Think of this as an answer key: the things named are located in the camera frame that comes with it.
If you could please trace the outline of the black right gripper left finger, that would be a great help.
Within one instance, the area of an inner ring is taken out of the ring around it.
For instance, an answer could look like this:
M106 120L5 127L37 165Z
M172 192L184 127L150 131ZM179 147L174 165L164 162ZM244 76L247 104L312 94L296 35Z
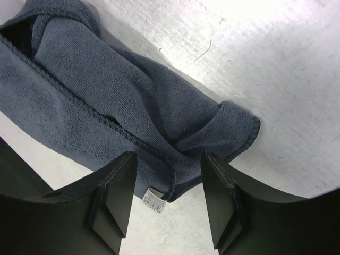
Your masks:
M53 190L1 141L1 254L118 254L137 175L127 151Z

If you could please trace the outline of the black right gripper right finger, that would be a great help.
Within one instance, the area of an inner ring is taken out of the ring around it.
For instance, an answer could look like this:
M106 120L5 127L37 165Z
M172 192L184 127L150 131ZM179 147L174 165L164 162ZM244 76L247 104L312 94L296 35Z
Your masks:
M209 153L201 157L201 172L219 254L339 254L339 189L298 197Z

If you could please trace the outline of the grey towel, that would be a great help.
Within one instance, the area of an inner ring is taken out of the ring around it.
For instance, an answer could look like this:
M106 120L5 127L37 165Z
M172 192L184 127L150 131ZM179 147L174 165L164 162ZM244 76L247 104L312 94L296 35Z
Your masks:
M1 112L90 170L138 156L135 195L173 202L202 181L203 152L231 161L260 121L169 68L106 44L81 1L26 1L1 26Z

